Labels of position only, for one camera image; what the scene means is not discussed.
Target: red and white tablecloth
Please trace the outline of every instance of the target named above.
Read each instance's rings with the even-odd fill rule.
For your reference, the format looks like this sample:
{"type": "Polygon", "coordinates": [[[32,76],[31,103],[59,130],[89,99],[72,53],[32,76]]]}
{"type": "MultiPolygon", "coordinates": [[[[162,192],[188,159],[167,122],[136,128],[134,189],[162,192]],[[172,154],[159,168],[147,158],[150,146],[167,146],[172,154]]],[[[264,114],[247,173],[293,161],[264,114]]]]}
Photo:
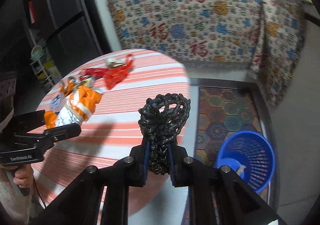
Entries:
{"type": "MultiPolygon", "coordinates": [[[[138,125],[147,98],[158,94],[182,93],[189,98],[188,77],[184,66],[176,60],[150,50],[122,50],[93,59],[78,67],[67,77],[79,75],[85,68],[105,67],[108,57],[134,56],[133,69],[112,90],[107,90],[104,80],[95,82],[102,99],[95,113],[81,126],[79,137],[57,143],[45,153],[45,160],[33,164],[35,178],[46,204],[52,202],[87,166],[104,168],[128,156],[133,146],[141,144],[142,134],[138,125]]],[[[41,101],[38,110],[49,110],[51,100],[58,94],[56,85],[41,101]]],[[[33,132],[42,133],[45,126],[33,132]]],[[[183,139],[183,131],[178,142],[183,139]]],[[[130,188],[129,215],[139,211],[160,191],[168,176],[148,174],[143,188],[130,188]]]]}

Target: blue basket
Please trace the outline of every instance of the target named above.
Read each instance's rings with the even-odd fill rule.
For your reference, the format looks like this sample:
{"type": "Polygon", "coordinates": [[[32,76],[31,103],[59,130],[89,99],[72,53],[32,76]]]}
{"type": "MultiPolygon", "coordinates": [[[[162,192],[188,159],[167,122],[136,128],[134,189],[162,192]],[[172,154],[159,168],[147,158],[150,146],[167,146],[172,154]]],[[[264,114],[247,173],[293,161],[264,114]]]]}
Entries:
{"type": "Polygon", "coordinates": [[[241,131],[230,136],[220,148],[214,167],[223,165],[238,171],[238,175],[259,193],[274,175],[275,155],[263,136],[253,131],[241,131]]]}

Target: black braided object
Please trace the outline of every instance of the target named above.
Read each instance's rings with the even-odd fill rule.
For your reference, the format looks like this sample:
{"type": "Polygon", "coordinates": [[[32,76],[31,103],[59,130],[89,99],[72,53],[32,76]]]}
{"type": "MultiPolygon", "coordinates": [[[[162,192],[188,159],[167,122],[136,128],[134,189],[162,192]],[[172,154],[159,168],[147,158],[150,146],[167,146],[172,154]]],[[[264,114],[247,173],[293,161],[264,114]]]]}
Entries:
{"type": "Polygon", "coordinates": [[[177,145],[177,135],[185,125],[190,112],[190,99],[182,94],[158,94],[155,99],[148,98],[146,105],[139,109],[138,124],[143,137],[150,141],[149,170],[155,174],[169,173],[167,161],[168,142],[177,145]]]}

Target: person's hand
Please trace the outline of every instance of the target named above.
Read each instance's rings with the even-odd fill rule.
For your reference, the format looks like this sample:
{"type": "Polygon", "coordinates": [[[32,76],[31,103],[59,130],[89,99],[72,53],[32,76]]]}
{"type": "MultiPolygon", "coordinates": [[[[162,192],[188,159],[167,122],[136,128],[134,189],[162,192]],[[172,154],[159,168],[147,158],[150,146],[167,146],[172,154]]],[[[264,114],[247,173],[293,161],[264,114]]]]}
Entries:
{"type": "Polygon", "coordinates": [[[33,169],[31,165],[19,167],[15,172],[13,182],[20,188],[31,188],[33,182],[33,169]]]}

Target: floral fabric cover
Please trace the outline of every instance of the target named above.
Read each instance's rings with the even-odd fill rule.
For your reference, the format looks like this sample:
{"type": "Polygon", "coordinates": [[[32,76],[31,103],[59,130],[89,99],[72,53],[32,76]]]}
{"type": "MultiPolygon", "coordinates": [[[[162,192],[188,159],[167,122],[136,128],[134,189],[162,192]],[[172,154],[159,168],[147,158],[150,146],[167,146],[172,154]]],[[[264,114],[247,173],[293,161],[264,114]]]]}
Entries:
{"type": "Polygon", "coordinates": [[[299,0],[107,0],[122,49],[198,66],[249,68],[281,100],[299,59],[299,0]]]}

